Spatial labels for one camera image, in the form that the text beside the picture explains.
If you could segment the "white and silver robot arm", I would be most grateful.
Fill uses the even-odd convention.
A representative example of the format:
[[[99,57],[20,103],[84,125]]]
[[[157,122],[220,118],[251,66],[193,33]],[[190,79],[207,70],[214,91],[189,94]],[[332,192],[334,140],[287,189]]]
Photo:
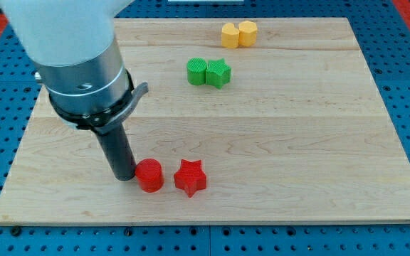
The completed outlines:
[[[0,0],[58,115],[105,134],[121,125],[147,84],[132,87],[114,17],[132,0]]]

